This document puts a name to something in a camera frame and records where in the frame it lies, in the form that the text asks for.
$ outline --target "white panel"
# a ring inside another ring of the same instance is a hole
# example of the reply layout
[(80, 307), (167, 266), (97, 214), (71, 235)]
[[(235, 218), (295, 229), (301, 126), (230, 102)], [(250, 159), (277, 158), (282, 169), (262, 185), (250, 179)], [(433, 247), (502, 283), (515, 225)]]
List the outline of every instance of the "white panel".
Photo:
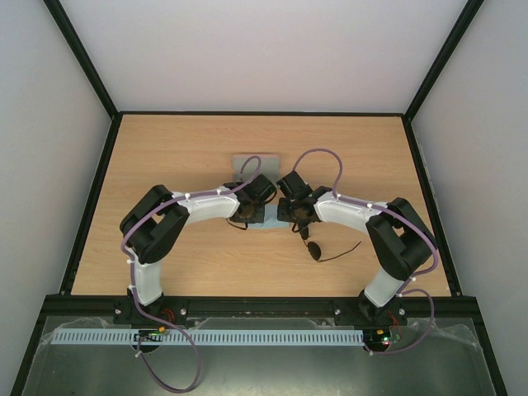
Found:
[(465, 0), (63, 0), (120, 110), (405, 111)]
[(0, 54), (4, 395), (44, 296), (58, 292), (109, 120), (44, 2), (1, 3)]
[(486, 1), (416, 118), (464, 292), (526, 394), (528, 2)]

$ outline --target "wooden tabletop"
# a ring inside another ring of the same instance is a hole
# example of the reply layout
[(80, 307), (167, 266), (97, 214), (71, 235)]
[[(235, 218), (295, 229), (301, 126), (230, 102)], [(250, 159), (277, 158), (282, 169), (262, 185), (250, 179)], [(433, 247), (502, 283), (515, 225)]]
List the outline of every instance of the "wooden tabletop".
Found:
[[(429, 225), (422, 191), (398, 117), (125, 115), (88, 234), (74, 295), (123, 295), (130, 283), (120, 251), (120, 221), (154, 185), (201, 191), (230, 182), (237, 153), (280, 155), (281, 175), (305, 150), (336, 151), (344, 162), (338, 190), (366, 200), (411, 202)], [(312, 153), (297, 169), (312, 188), (331, 186), (336, 160)], [(290, 229), (229, 227), (212, 219), (184, 228), (163, 260), (166, 295), (356, 296), (380, 268), (370, 238), (338, 224), (313, 224), (322, 258), (361, 241), (352, 253), (315, 262)], [(413, 287), (450, 295), (440, 265)]]

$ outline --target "black joint housing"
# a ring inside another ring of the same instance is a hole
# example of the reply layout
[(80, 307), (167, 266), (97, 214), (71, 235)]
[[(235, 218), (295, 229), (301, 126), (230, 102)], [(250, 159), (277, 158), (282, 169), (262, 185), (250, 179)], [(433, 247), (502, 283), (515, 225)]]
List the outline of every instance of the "black joint housing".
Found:
[(277, 219), (297, 225), (308, 225), (314, 221), (320, 221), (315, 212), (317, 200), (326, 192), (331, 191), (328, 187), (318, 187), (312, 190), (296, 171), (288, 173), (278, 182), (280, 191), (285, 198), (279, 199), (277, 208)]
[[(241, 182), (225, 183), (230, 190), (240, 186)], [(266, 176), (260, 174), (242, 190), (235, 191), (240, 205), (237, 212), (231, 216), (234, 223), (255, 224), (264, 223), (264, 214), (267, 199), (276, 194), (275, 185)]]
[[(125, 216), (119, 226), (125, 236), (145, 215), (163, 202), (171, 200), (172, 193), (163, 185), (152, 187), (138, 204)], [(174, 246), (178, 235), (189, 218), (186, 207), (174, 203), (157, 212), (163, 218), (156, 222), (148, 219), (127, 242), (138, 255), (140, 263), (157, 262), (164, 258)]]
[(296, 171), (282, 177), (277, 182), (277, 186), (288, 200), (301, 200), (312, 193), (312, 188), (301, 179)]
[[(435, 238), (407, 200), (396, 198), (388, 204), (388, 208), (414, 224), (436, 248)], [(402, 227), (403, 233), (398, 235), (394, 228)], [(423, 239), (389, 214), (372, 216), (366, 223), (366, 228), (379, 264), (395, 279), (405, 281), (431, 256), (431, 249)]]

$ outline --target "black cable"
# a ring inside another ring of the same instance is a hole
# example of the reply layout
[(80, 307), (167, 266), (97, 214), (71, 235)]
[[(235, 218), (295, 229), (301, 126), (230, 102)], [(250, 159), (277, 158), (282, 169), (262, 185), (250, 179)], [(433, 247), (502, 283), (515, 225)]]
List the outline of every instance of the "black cable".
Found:
[(262, 204), (264, 204), (264, 205), (269, 204), (270, 202), (272, 202), (275, 199), (276, 196), (277, 196), (277, 190), (275, 190), (275, 192), (273, 193), (273, 196), (269, 200), (266, 200), (266, 201), (262, 202)]
[(242, 231), (246, 231), (248, 229), (248, 223), (245, 223), (246, 224), (246, 228), (243, 228), (243, 227), (238, 227), (237, 225), (234, 225), (233, 223), (231, 223), (229, 221), (228, 218), (225, 219), (225, 221), (227, 221), (227, 223), (231, 226), (231, 227), (235, 227), (236, 229), (241, 229)]
[(292, 233), (300, 233), (302, 231), (304, 231), (308, 226), (310, 225), (310, 223), (306, 224), (303, 228), (299, 228), (299, 223), (294, 223), (294, 226), (291, 228), (291, 232)]
[(358, 242), (358, 243), (355, 245), (355, 247), (353, 247), (353, 248), (350, 249), (350, 250), (347, 250), (347, 251), (344, 252), (344, 253), (338, 254), (337, 256), (334, 256), (334, 257), (331, 257), (331, 258), (325, 258), (324, 260), (318, 260), (317, 262), (329, 262), (330, 260), (333, 260), (334, 258), (339, 258), (339, 257), (341, 257), (341, 256), (344, 256), (344, 255), (350, 253), (350, 252), (354, 252), (354, 251), (356, 250), (356, 248), (357, 248), (358, 246), (360, 246), (360, 243), (361, 243), (361, 241)]

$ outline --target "cable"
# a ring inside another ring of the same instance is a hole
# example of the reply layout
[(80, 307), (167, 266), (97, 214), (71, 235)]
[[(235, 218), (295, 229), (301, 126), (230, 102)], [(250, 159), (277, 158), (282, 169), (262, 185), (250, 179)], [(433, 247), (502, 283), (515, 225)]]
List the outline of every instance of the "cable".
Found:
[(406, 346), (406, 347), (404, 347), (402, 349), (398, 349), (396, 351), (374, 352), (367, 345), (365, 345), (365, 349), (369, 352), (369, 354), (371, 356), (372, 355), (377, 355), (377, 356), (396, 355), (398, 353), (402, 353), (402, 352), (405, 352), (405, 351), (410, 351), (411, 349), (417, 347), (425, 339), (427, 334), (429, 334), (429, 332), (432, 329), (432, 324), (434, 323), (434, 320), (435, 320), (435, 304), (434, 304), (434, 302), (432, 300), (431, 295), (429, 293), (427, 293), (424, 289), (410, 289), (410, 290), (404, 291), (403, 293), (399, 293), (398, 295), (401, 297), (401, 296), (404, 296), (404, 295), (409, 295), (411, 293), (416, 293), (417, 291), (419, 291), (420, 293), (425, 294), (426, 297), (429, 299), (429, 304), (431, 305), (431, 316), (429, 317), (429, 324), (427, 324), (426, 331), (423, 332), (423, 334), (414, 343), (412, 343), (411, 345), (408, 345), (408, 346)]
[(332, 191), (337, 191), (337, 184), (339, 183), (339, 181), (341, 180), (341, 175), (343, 174), (343, 161), (339, 158), (339, 156), (334, 153), (332, 150), (329, 150), (327, 148), (312, 148), (311, 150), (308, 150), (308, 151), (305, 151), (304, 153), (300, 154), (300, 157), (297, 159), (297, 161), (295, 162), (295, 165), (294, 167), (291, 169), (291, 171), (293, 172), (295, 169), (297, 169), (297, 167), (299, 166), (299, 163), (300, 161), (307, 155), (307, 154), (310, 154), (310, 153), (316, 153), (316, 152), (323, 152), (323, 153), (329, 153), (331, 155), (334, 156), (334, 158), (337, 160), (337, 162), (339, 163), (339, 173), (337, 174), (337, 177), (336, 177), (336, 181), (333, 183), (333, 186), (332, 186)]
[(152, 209), (150, 212), (148, 212), (142, 219), (140, 219), (138, 221), (138, 223), (136, 223), (130, 230), (128, 233), (126, 233), (125, 237), (123, 238), (123, 241), (121, 242), (121, 251), (126, 254), (129, 258), (130, 258), (130, 283), (131, 283), (131, 291), (132, 291), (132, 296), (134, 298), (134, 305), (135, 305), (135, 308), (138, 310), (138, 312), (140, 314), (142, 314), (145, 318), (148, 318), (148, 319), (151, 319), (155, 322), (159, 322), (159, 323), (162, 323), (166, 326), (169, 326), (170, 328), (173, 328), (175, 330), (177, 330), (178, 332), (180, 332), (183, 337), (186, 338), (187, 341), (189, 341), (189, 343), (191, 344), (194, 352), (195, 352), (195, 355), (196, 355), (196, 376), (195, 378), (193, 379), (191, 385), (189, 385), (187, 388), (185, 389), (178, 389), (178, 388), (173, 388), (172, 386), (170, 385), (167, 385), (165, 384), (163, 381), (161, 381), (157, 376), (156, 374), (153, 372), (152, 368), (150, 367), (149, 363), (147, 362), (147, 360), (145, 359), (145, 357), (143, 356), (143, 353), (141, 352), (140, 350), (140, 347), (141, 347), (141, 342), (142, 340), (140, 339), (139, 342), (138, 342), (138, 346), (136, 348), (136, 351), (137, 351), (137, 354), (136, 356), (139, 356), (141, 358), (141, 360), (143, 361), (143, 363), (145, 364), (145, 366), (147, 367), (147, 370), (148, 370), (148, 373), (150, 374), (150, 376), (153, 378), (153, 380), (156, 382), (156, 384), (158, 384), (161, 388), (167, 390), (168, 392), (171, 392), (173, 394), (184, 394), (186, 392), (189, 392), (191, 390), (193, 390), (196, 386), (196, 384), (198, 383), (198, 379), (200, 378), (200, 373), (201, 373), (201, 358), (200, 358), (200, 353), (198, 352), (198, 347), (196, 346), (196, 344), (194, 343), (194, 341), (192, 341), (192, 338), (191, 336), (189, 336), (189, 334), (187, 334), (187, 332), (181, 328), (179, 328), (178, 326), (176, 326), (175, 324), (173, 323), (170, 323), (166, 320), (163, 320), (163, 319), (160, 319), (160, 318), (156, 318), (155, 316), (153, 315), (150, 315), (149, 313), (146, 313), (145, 311), (143, 311), (141, 309), (141, 306), (139, 304), (139, 296), (138, 296), (138, 291), (136, 289), (136, 284), (135, 284), (135, 256), (134, 254), (129, 251), (129, 249), (127, 248), (126, 244), (128, 243), (130, 237), (145, 223), (147, 222), (149, 219), (151, 219), (155, 214), (157, 214), (159, 211), (167, 208), (168, 206), (170, 205), (174, 205), (175, 203), (179, 202), (180, 200), (186, 200), (186, 199), (189, 199), (189, 198), (196, 198), (196, 197), (199, 197), (199, 196), (216, 196), (216, 195), (221, 195), (221, 196), (226, 196), (226, 195), (229, 195), (229, 194), (233, 194), (234, 192), (237, 192), (239, 190), (242, 190), (245, 186), (247, 186), (249, 183), (251, 183), (255, 177), (257, 177), (258, 175), (258, 172), (260, 171), (261, 169), (261, 164), (262, 164), (262, 161), (261, 161), (261, 158), (257, 155), (252, 155), (251, 157), (249, 157), (246, 162), (242, 165), (242, 167), (240, 168), (240, 174), (243, 173), (243, 170), (244, 168), (246, 167), (246, 165), (253, 159), (256, 159), (258, 161), (258, 165), (257, 165), (257, 168), (255, 169), (255, 172), (249, 177), (249, 179), (247, 179), (244, 183), (242, 183), (240, 186), (237, 186), (235, 188), (233, 188), (232, 190), (227, 190), (227, 191), (220, 191), (220, 190), (214, 190), (214, 191), (201, 191), (201, 192), (196, 192), (195, 194), (186, 194), (186, 195), (183, 195), (183, 196), (177, 196), (176, 198), (172, 198), (171, 200), (168, 200), (167, 202), (163, 202), (162, 204), (160, 204), (158, 207)]
[(275, 199), (276, 196), (277, 196), (277, 190), (275, 190), (273, 192), (273, 195), (271, 196), (271, 198), (269, 198), (268, 200), (265, 200), (264, 202), (262, 202), (262, 204), (263, 205), (269, 204), (270, 202), (272, 202)]
[(244, 227), (238, 227), (237, 225), (234, 225), (233, 223), (231, 223), (229, 221), (229, 219), (225, 219), (225, 221), (231, 226), (231, 227), (235, 227), (236, 229), (241, 229), (242, 231), (246, 231), (248, 229), (248, 223), (245, 223), (246, 224), (246, 228)]
[(354, 251), (356, 250), (356, 248), (357, 248), (358, 246), (360, 246), (360, 243), (361, 243), (361, 241), (358, 242), (358, 243), (355, 245), (355, 247), (353, 247), (353, 248), (350, 249), (350, 250), (347, 250), (347, 251), (344, 252), (344, 253), (338, 254), (337, 256), (334, 256), (334, 257), (325, 258), (324, 260), (319, 260), (318, 262), (329, 262), (330, 260), (333, 260), (334, 258), (339, 258), (339, 257), (341, 257), (341, 256), (344, 256), (344, 255), (350, 253), (350, 252), (354, 252)]

